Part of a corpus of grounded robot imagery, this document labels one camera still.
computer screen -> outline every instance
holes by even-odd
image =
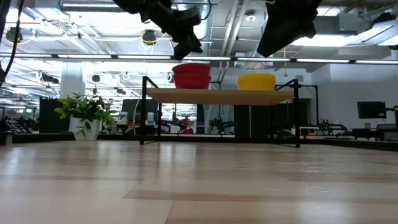
[[[386,103],[381,101],[358,102],[358,116],[360,119],[387,118]]]

ceiling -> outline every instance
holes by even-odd
[[[267,9],[264,1],[248,1],[246,10],[254,10],[256,20],[248,22],[243,16],[240,26],[237,26],[242,5],[246,1],[238,1],[237,13],[231,17],[231,8],[235,0],[211,1],[213,4],[211,16],[195,27],[196,35],[201,39],[204,53],[202,55],[226,55],[228,51],[222,52],[224,37],[228,30],[228,22],[234,22],[231,35],[228,38],[228,46],[231,46],[230,55],[244,53],[252,55],[257,47],[264,29],[264,21],[267,18]],[[369,27],[369,20],[374,19],[385,10],[393,10],[394,1],[337,1],[325,0],[318,9],[319,16],[339,17],[341,21],[340,30],[349,29],[361,33]],[[97,4],[97,7],[81,7],[82,4]],[[18,45],[19,53],[42,53],[42,54],[153,54],[172,55],[173,43],[170,37],[163,35],[160,29],[152,22],[143,24],[138,14],[132,15],[122,12],[117,7],[100,7],[101,4],[112,3],[109,0],[67,0],[58,1],[36,0],[34,4],[29,3],[21,17],[22,35],[24,40]],[[191,6],[198,6],[202,16],[207,13],[207,1],[201,0],[175,0],[174,8],[183,9]],[[12,8],[7,16],[6,31],[16,25],[17,9]],[[317,29],[324,29],[324,19],[319,21]],[[155,30],[158,38],[155,46],[145,47],[142,45],[141,35],[147,29]],[[233,31],[239,29],[236,37]],[[10,52],[12,43],[2,38],[0,52]],[[390,50],[386,46],[356,44],[349,47],[311,47],[289,45],[285,49],[274,54],[274,57],[300,57],[300,58],[374,58],[381,59],[389,56]],[[8,58],[0,58],[1,63],[6,65]],[[7,82],[11,85],[23,86],[47,86],[48,83],[40,81],[38,77],[45,73],[61,80],[61,61],[52,60],[25,60],[16,59],[12,70],[7,76]],[[142,76],[148,75],[156,84],[163,87],[173,87],[169,83],[167,74],[172,72],[172,67],[177,63],[132,63],[132,62],[84,62],[88,74],[87,87],[92,88],[93,75],[103,77],[98,86],[117,85],[120,88],[141,87]],[[306,63],[289,63],[287,68],[305,68],[307,72],[319,67]],[[284,63],[267,65],[267,68],[275,70],[284,68]],[[59,85],[52,85],[52,88],[3,88],[3,96],[23,96],[37,98],[38,96],[56,97],[59,92]],[[120,95],[116,90],[99,90],[100,94],[109,98],[138,97],[140,90],[134,90],[127,95]]]

black metal frame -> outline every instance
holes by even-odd
[[[139,137],[139,144],[143,145],[145,144],[145,140],[146,139],[153,139],[153,138],[146,138],[145,135],[145,120],[146,120],[146,104],[147,104],[147,83],[150,83],[153,87],[155,88],[159,88],[149,77],[143,77],[142,78],[142,103],[141,103],[141,134]],[[219,82],[212,82],[212,83],[217,83],[220,86],[221,89],[221,83]],[[278,85],[277,88],[275,88],[275,91],[281,90],[284,87],[291,87],[294,89],[294,116],[295,116],[295,137],[294,137],[294,143],[295,143],[295,147],[300,147],[300,103],[299,103],[299,88],[302,87],[301,84],[299,84],[299,80],[298,79],[293,79],[289,82],[287,82],[284,85]],[[221,105],[219,105],[219,116],[221,116]],[[271,130],[270,130],[270,143],[278,143],[280,141],[275,141],[274,140],[274,132],[273,132],[273,125],[272,125],[272,106],[271,106],[271,112],[270,112],[270,126],[271,126]],[[159,107],[158,107],[158,113],[157,113],[157,122],[158,122],[158,126],[157,126],[157,137],[156,140],[161,141],[162,140],[162,136],[161,136],[161,125],[160,125],[160,121],[162,120],[162,103],[159,103]]]

red plastic container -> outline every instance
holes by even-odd
[[[207,89],[210,84],[210,67],[200,63],[186,63],[173,68],[176,88]]]

wooden shelf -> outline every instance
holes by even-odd
[[[293,98],[292,91],[186,90],[148,88],[147,95],[159,103],[202,105],[275,105]]]

